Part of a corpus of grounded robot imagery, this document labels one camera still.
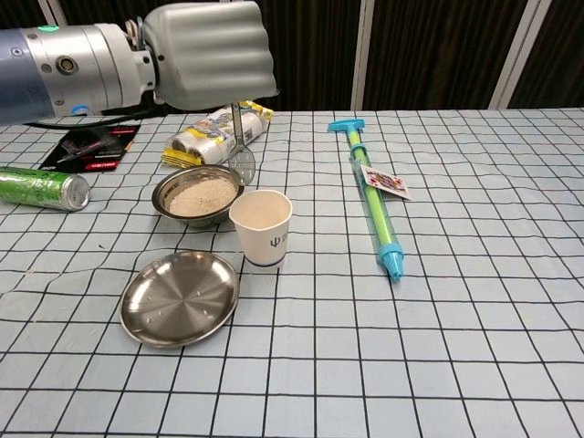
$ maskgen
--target white powder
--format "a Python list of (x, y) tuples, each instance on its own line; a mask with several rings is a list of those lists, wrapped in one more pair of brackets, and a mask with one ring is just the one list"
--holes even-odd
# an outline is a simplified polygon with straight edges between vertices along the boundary
[(202, 216), (222, 209), (236, 194), (234, 186), (226, 180), (201, 181), (177, 194), (169, 211), (177, 216)]

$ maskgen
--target stainless steel plate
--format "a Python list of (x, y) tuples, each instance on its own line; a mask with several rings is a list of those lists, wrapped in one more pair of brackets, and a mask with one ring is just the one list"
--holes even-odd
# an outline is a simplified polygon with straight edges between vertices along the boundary
[(139, 342), (178, 347), (219, 329), (238, 299), (237, 274), (222, 258), (200, 251), (167, 255), (126, 287), (121, 325)]

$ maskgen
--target green can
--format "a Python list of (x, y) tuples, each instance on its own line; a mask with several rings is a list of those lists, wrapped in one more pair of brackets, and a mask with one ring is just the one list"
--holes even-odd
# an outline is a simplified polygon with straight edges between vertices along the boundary
[(0, 199), (75, 212), (88, 204), (89, 184), (69, 173), (0, 167)]

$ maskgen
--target paper cup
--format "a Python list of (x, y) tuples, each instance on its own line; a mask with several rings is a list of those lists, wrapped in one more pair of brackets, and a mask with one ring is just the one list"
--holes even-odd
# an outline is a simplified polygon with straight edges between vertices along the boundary
[(287, 248), (292, 203), (275, 190), (255, 190), (237, 198), (229, 210), (249, 263), (279, 266)]

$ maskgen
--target stainless steel bowl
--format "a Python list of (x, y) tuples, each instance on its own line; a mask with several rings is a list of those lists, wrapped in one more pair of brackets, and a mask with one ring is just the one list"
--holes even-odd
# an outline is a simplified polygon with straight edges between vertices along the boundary
[(124, 290), (121, 325), (139, 342), (179, 347), (206, 338), (235, 310), (239, 283), (222, 258), (201, 251), (167, 255)]
[(152, 204), (158, 213), (176, 219), (177, 221), (185, 222), (193, 228), (205, 228), (210, 225), (220, 224), (229, 216), (229, 207), (231, 207), (233, 201), (221, 210), (201, 216), (179, 216), (169, 211), (171, 201), (178, 193), (201, 181), (215, 180), (218, 178), (234, 186), (236, 195), (233, 201), (244, 192), (244, 186), (239, 183), (241, 176), (232, 172), (227, 167), (206, 164), (204, 166), (182, 169), (164, 178), (158, 183), (154, 192), (152, 192)]

